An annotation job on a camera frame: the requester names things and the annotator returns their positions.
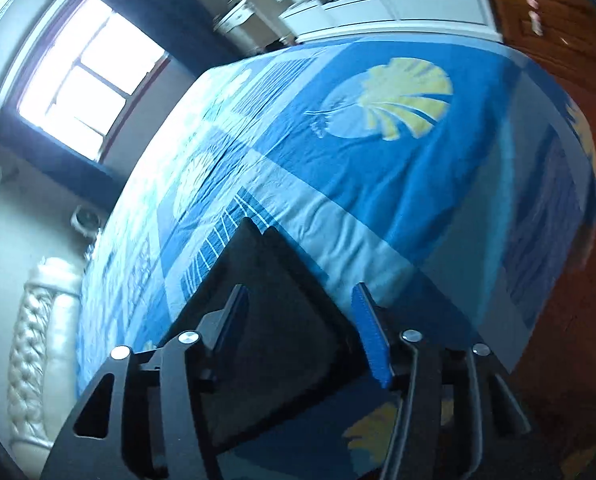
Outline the blue curtain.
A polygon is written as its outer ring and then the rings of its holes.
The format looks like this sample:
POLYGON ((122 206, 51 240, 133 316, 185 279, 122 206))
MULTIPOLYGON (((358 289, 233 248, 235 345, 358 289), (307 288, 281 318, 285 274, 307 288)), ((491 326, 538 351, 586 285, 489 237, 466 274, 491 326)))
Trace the blue curtain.
POLYGON ((0 145, 74 195, 107 212, 115 207, 127 182, 10 110, 0 115, 0 145))
POLYGON ((194 76, 245 55, 213 30, 198 0, 102 0, 153 39, 194 76))

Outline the blue patterned bed cover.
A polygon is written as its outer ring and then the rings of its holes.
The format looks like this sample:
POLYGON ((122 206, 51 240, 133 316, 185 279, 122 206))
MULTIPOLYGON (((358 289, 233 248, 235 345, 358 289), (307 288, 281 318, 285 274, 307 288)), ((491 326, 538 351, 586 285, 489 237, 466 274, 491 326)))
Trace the blue patterned bed cover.
MULTIPOLYGON (((324 40, 207 70, 94 245, 77 400, 113 348, 166 344, 243 218, 277 229, 355 329, 363 283, 400 330, 486 344, 511 388, 557 280, 593 245, 593 136, 550 74, 484 40, 324 40)), ((383 479, 397 405, 368 365, 304 414, 216 449, 219 479, 383 479)), ((532 428, 473 479, 557 478, 532 428)))

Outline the brown wooden wardrobe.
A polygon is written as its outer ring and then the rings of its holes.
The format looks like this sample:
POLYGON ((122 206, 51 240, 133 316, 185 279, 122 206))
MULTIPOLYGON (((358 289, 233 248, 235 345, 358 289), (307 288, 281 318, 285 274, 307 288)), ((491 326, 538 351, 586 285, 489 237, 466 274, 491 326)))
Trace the brown wooden wardrobe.
POLYGON ((596 94, 596 6, 591 0, 492 0, 504 42, 552 75, 596 94))

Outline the white desk fan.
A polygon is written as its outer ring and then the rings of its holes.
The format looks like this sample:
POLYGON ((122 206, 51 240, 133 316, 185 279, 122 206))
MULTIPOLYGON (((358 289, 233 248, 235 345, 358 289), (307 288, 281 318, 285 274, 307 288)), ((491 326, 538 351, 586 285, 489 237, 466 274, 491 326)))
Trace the white desk fan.
POLYGON ((94 240, 102 229, 102 219, 93 210, 79 205, 70 218, 70 224, 82 236, 94 240))

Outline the blue right curtain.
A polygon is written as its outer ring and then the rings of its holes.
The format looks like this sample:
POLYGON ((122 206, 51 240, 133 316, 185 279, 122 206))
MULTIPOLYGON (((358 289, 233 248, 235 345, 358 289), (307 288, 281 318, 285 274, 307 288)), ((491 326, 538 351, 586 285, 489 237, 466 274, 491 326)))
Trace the blue right curtain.
POLYGON ((198 0, 102 0, 153 39, 194 76, 245 55, 213 30, 198 0))

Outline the white tv cabinet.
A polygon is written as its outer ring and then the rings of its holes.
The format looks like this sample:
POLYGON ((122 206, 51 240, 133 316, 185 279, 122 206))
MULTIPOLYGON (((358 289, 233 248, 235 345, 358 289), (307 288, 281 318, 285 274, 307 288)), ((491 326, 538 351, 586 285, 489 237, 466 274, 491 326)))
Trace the white tv cabinet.
POLYGON ((490 0, 277 0, 299 42, 374 32, 429 32, 500 44, 490 0))

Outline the white dressing table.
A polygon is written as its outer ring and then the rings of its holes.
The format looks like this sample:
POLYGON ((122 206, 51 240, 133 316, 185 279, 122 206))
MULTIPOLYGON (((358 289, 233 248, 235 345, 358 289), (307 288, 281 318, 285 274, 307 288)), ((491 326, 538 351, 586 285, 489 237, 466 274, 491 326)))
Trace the white dressing table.
POLYGON ((281 19, 289 7, 287 0, 231 0, 213 29, 246 56, 292 46, 296 36, 281 19))

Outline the black pants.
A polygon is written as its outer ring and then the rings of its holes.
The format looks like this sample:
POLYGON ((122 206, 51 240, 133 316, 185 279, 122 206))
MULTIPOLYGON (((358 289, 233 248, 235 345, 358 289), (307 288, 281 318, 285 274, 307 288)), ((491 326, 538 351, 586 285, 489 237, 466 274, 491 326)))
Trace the black pants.
POLYGON ((243 285, 249 309, 235 354, 202 395, 220 452, 350 385, 368 369, 358 332, 277 229, 243 218, 202 284, 161 340, 168 342, 220 310, 243 285))

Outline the bright bedroom window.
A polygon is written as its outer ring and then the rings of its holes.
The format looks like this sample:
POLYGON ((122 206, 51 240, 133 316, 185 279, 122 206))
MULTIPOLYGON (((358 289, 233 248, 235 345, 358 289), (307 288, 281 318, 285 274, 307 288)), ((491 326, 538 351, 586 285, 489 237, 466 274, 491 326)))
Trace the bright bedroom window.
POLYGON ((81 0, 32 70, 21 118, 97 162, 115 123, 167 52, 102 0, 81 0))

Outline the cream tufted leather headboard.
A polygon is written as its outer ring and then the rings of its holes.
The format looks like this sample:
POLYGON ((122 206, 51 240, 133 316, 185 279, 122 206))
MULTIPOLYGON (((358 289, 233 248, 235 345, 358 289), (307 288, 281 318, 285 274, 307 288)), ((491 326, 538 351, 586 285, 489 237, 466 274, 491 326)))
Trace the cream tufted leather headboard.
POLYGON ((7 370, 10 443, 49 448, 76 403, 82 271, 45 258, 29 273, 7 370))

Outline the blue left curtain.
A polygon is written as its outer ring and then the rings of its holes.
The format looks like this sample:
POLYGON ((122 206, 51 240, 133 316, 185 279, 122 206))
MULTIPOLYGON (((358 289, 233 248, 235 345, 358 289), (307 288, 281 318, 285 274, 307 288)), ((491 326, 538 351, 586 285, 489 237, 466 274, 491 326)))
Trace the blue left curtain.
POLYGON ((115 207, 127 182, 10 110, 0 115, 0 145, 74 195, 107 212, 115 207))

